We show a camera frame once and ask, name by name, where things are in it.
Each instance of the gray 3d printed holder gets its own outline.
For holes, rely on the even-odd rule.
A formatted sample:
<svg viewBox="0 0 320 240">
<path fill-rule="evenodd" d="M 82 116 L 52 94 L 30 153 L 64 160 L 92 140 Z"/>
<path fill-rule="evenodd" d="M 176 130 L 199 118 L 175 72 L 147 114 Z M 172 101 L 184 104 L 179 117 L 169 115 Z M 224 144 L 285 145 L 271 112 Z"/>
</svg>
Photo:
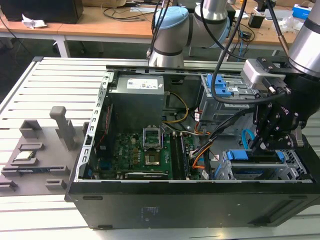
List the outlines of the gray 3d printed holder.
<svg viewBox="0 0 320 240">
<path fill-rule="evenodd" d="M 83 128 L 73 127 L 65 114 L 64 106 L 51 109 L 58 128 L 41 127 L 37 120 L 22 123 L 22 137 L 1 171 L 0 196 L 65 194 L 84 142 Z"/>
</svg>

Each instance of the motherboard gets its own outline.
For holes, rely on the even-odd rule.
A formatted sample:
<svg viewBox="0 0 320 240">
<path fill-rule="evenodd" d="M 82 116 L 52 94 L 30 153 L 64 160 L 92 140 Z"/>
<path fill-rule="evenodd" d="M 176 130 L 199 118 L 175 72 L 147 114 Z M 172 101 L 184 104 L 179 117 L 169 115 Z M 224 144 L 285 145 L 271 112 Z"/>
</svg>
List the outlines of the motherboard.
<svg viewBox="0 0 320 240">
<path fill-rule="evenodd" d="M 189 152 L 194 149 L 194 141 L 191 135 L 177 136 L 183 140 L 178 147 L 183 152 L 183 164 L 189 165 Z M 158 179 L 173 180 L 177 175 L 176 137 L 173 134 L 150 132 L 147 135 L 141 133 L 118 133 L 115 138 L 112 158 L 100 157 L 96 171 L 100 179 Z M 146 144 L 160 144 L 159 148 L 147 147 Z M 186 177 L 190 174 L 189 166 L 183 173 Z"/>
</svg>

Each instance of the blue cable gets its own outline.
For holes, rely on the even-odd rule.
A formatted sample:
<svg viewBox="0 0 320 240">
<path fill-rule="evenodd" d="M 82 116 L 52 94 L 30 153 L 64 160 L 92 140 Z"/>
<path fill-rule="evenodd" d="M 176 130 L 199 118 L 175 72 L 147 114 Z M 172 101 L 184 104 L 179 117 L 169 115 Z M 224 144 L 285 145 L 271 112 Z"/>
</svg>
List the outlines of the blue cable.
<svg viewBox="0 0 320 240">
<path fill-rule="evenodd" d="M 244 149 L 249 149 L 249 145 L 246 140 L 246 133 L 248 133 L 250 135 L 251 140 L 253 140 L 255 138 L 255 135 L 250 129 L 246 128 L 246 129 L 242 130 L 241 139 L 242 139 L 243 147 L 244 147 Z"/>
<path fill-rule="evenodd" d="M 241 34 L 241 44 L 240 44 L 240 48 L 239 48 L 239 57 L 241 57 L 241 55 L 242 55 L 242 49 L 243 49 L 242 47 L 243 47 L 243 43 L 244 43 L 242 31 L 240 31 L 240 34 Z"/>
</svg>

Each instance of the power supply label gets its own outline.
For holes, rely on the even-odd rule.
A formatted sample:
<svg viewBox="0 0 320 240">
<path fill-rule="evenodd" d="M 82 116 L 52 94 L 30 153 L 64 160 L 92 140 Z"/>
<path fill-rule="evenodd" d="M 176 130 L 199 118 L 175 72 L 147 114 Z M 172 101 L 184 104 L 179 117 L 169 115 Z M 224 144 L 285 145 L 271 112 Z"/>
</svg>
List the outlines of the power supply label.
<svg viewBox="0 0 320 240">
<path fill-rule="evenodd" d="M 157 79 L 140 79 L 140 78 L 130 78 L 126 84 L 127 89 L 158 89 Z"/>
</svg>

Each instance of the green circuit board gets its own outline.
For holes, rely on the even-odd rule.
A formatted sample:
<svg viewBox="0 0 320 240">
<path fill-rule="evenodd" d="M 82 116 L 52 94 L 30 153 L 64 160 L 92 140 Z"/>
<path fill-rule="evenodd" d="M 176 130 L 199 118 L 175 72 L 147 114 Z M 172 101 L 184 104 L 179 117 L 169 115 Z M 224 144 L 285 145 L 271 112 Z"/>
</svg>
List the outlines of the green circuit board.
<svg viewBox="0 0 320 240">
<path fill-rule="evenodd" d="M 186 152 L 194 148 L 191 135 L 184 139 Z M 148 134 L 147 143 L 158 143 L 158 134 Z M 150 172 L 168 174 L 173 179 L 170 134 L 164 134 L 162 149 L 144 150 L 142 133 L 118 133 L 115 139 L 113 158 L 110 161 L 100 159 L 98 169 L 103 179 L 114 179 L 117 172 Z"/>
</svg>

